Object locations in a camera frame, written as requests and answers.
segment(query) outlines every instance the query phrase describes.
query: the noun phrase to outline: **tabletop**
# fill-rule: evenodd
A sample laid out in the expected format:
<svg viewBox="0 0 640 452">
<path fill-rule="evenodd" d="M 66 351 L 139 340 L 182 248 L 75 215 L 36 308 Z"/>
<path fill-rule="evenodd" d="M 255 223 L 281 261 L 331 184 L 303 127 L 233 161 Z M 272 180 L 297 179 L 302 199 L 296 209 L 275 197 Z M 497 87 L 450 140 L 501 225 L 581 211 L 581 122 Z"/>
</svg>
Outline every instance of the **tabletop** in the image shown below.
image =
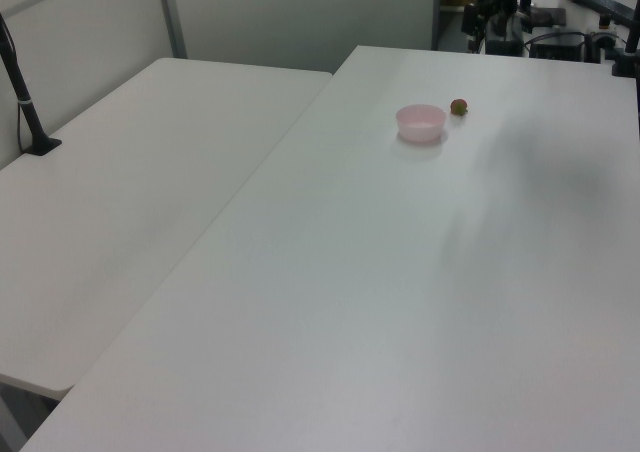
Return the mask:
<svg viewBox="0 0 640 452">
<path fill-rule="evenodd" d="M 0 381 L 61 398 L 329 80 L 162 59 L 0 172 Z"/>
<path fill-rule="evenodd" d="M 24 451 L 636 451 L 635 107 L 589 64 L 359 47 Z"/>
</svg>

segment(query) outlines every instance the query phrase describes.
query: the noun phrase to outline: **white surface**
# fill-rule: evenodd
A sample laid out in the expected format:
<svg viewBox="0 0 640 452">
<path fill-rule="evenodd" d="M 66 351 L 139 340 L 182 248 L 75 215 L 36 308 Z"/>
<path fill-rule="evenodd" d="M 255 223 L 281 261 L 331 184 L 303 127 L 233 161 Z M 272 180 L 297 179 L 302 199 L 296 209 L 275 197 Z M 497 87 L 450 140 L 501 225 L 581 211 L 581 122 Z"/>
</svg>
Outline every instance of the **white surface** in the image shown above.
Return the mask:
<svg viewBox="0 0 640 452">
<path fill-rule="evenodd" d="M 0 381 L 62 397 L 327 81 L 163 59 L 2 170 Z"/>
<path fill-rule="evenodd" d="M 435 0 L 176 0 L 191 59 L 335 72 L 357 45 L 431 48 Z"/>
<path fill-rule="evenodd" d="M 160 0 L 45 0 L 7 25 L 48 134 L 154 60 L 171 56 Z M 23 132 L 28 143 L 28 128 Z M 16 96 L 0 66 L 0 168 L 18 155 Z"/>
<path fill-rule="evenodd" d="M 635 108 L 602 67 L 358 49 L 24 452 L 635 452 Z"/>
</svg>

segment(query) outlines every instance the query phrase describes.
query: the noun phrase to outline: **bowl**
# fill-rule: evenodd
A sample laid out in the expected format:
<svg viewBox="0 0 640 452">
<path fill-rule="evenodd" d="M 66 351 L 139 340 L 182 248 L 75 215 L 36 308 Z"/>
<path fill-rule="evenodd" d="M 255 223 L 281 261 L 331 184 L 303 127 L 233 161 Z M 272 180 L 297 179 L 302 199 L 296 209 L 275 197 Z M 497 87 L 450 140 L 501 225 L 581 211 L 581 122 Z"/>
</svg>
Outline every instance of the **bowl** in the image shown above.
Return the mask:
<svg viewBox="0 0 640 452">
<path fill-rule="evenodd" d="M 435 105 L 415 104 L 396 114 L 398 134 L 408 142 L 433 142 L 442 135 L 447 114 Z"/>
</svg>

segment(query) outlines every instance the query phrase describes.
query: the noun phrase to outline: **black cable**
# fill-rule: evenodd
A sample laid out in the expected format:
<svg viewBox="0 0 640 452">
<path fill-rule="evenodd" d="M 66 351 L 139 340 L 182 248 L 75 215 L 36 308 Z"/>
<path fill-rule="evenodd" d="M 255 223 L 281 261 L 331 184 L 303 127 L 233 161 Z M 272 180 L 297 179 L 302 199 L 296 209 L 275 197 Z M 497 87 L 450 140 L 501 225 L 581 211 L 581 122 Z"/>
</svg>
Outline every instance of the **black cable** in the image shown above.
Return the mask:
<svg viewBox="0 0 640 452">
<path fill-rule="evenodd" d="M 583 34 L 582 32 L 551 32 L 549 34 L 543 34 L 539 35 L 538 37 L 534 37 L 533 39 L 525 42 L 523 45 L 526 47 L 527 45 L 539 42 L 540 40 L 552 39 L 554 37 L 560 37 L 561 35 L 580 35 L 582 37 L 586 36 L 586 34 Z"/>
<path fill-rule="evenodd" d="M 601 35 L 604 35 L 605 37 L 613 37 L 614 39 L 620 39 L 624 45 L 627 45 L 627 41 L 626 40 L 624 40 L 619 35 L 612 34 L 610 32 L 595 32 L 592 37 L 598 37 L 598 36 L 601 36 Z"/>
<path fill-rule="evenodd" d="M 24 149 L 22 148 L 22 139 L 20 137 L 20 103 L 18 103 L 18 148 L 20 149 L 20 153 L 24 154 Z"/>
</svg>

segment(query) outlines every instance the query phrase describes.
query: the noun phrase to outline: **white wall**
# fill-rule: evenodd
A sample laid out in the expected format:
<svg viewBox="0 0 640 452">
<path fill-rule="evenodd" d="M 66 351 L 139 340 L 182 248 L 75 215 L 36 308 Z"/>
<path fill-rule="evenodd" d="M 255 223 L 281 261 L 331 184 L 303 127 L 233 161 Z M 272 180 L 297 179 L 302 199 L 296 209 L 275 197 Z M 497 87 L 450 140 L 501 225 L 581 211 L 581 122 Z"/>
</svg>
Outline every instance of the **white wall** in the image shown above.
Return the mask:
<svg viewBox="0 0 640 452">
<path fill-rule="evenodd" d="M 6 22 L 47 133 L 171 56 L 160 0 L 45 0 Z M 0 168 L 18 156 L 15 128 L 16 97 L 0 67 Z"/>
<path fill-rule="evenodd" d="M 356 45 L 429 49 L 436 0 L 175 0 L 191 59 L 335 72 Z"/>
</svg>

